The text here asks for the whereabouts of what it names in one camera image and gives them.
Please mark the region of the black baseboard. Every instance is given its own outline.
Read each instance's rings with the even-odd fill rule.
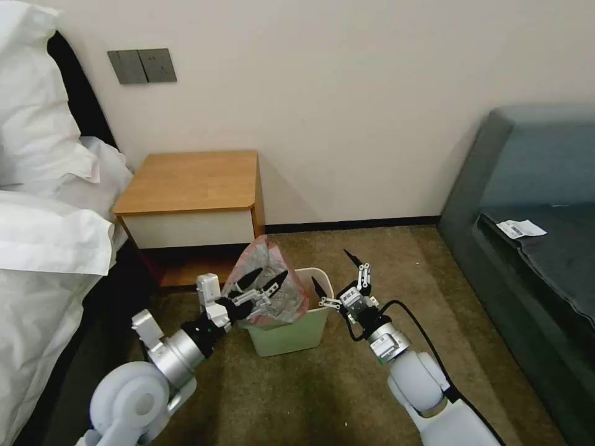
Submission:
[[[267,225],[266,228],[267,234],[279,234],[282,232],[310,232],[321,230],[345,230],[390,226],[436,225],[439,221],[440,216],[426,216],[321,223],[289,223],[280,225]]]

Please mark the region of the wooden nightstand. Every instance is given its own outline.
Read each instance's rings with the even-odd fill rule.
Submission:
[[[224,282],[265,231],[258,153],[149,155],[113,211],[162,287]]]

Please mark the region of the black bed frame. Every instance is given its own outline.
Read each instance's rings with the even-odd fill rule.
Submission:
[[[69,107],[83,136],[117,147],[104,113],[76,55],[57,33],[48,42],[66,86]],[[103,377],[126,357],[134,340],[130,318],[155,291],[149,272],[127,242],[117,263],[83,302],[82,322],[60,355],[15,445],[74,445],[90,427],[89,402]]]

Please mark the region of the sofa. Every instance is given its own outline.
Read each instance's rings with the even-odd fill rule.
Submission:
[[[595,107],[491,111],[438,230],[565,440],[595,444]]]

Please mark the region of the paper receipt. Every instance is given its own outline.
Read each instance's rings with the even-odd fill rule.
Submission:
[[[513,240],[525,235],[529,237],[536,237],[538,235],[547,234],[546,231],[529,220],[524,220],[522,222],[506,220],[501,223],[497,223],[496,226],[498,226],[502,232],[504,232]]]

